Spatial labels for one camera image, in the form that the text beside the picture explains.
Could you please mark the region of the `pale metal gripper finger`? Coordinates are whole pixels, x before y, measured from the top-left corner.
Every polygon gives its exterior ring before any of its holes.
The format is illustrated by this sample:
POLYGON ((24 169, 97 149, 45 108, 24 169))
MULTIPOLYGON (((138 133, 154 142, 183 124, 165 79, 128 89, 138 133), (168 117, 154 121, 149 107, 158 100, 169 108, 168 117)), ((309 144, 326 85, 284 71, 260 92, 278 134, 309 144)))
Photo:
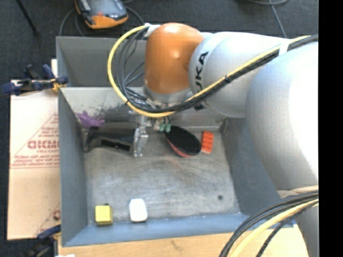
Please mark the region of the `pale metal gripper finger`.
POLYGON ((135 157, 140 156, 139 140, 140 140, 140 129, 137 128, 135 129, 134 134, 133 134, 133 154, 135 157))
POLYGON ((140 155, 143 155, 143 149, 145 147, 145 145, 147 144, 149 138, 149 134, 147 133, 147 131, 145 129, 142 129, 140 131, 140 155))

